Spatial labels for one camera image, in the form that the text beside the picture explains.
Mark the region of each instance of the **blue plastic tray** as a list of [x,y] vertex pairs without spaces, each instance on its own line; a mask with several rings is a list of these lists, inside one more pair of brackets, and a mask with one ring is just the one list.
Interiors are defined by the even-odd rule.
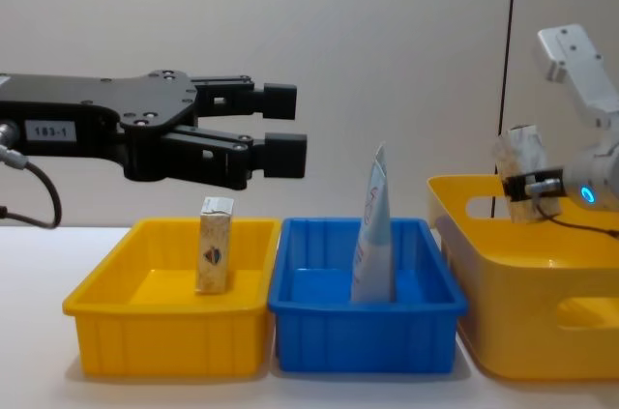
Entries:
[[449,372],[466,300],[427,224],[393,219],[396,296],[350,303],[359,219],[287,219],[269,292],[285,371]]

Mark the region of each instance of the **black cable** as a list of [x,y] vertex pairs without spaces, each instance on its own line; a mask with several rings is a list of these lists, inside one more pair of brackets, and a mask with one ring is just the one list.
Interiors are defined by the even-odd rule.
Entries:
[[54,220],[52,222],[44,222],[42,220],[23,216],[21,214],[10,213],[6,209],[6,207],[3,206],[0,206],[0,219],[18,220],[20,222],[35,225],[40,228],[56,228],[60,224],[60,220],[62,219],[62,205],[60,203],[60,195],[58,194],[58,190],[51,182],[51,179],[41,170],[40,167],[36,166],[32,162],[27,162],[24,168],[35,174],[35,176],[37,176],[39,180],[43,182],[43,185],[45,185],[47,191],[49,191],[49,196],[51,196],[51,202],[54,206]]
[[591,225],[580,225],[578,223],[564,222],[562,220],[555,219],[554,216],[549,216],[548,214],[546,214],[539,204],[536,205],[536,209],[542,215],[544,220],[556,223],[557,225],[561,225],[562,227],[575,228],[577,230],[587,230],[589,232],[604,233],[605,235],[608,235],[615,239],[619,237],[619,230],[611,230],[600,227],[592,227]]

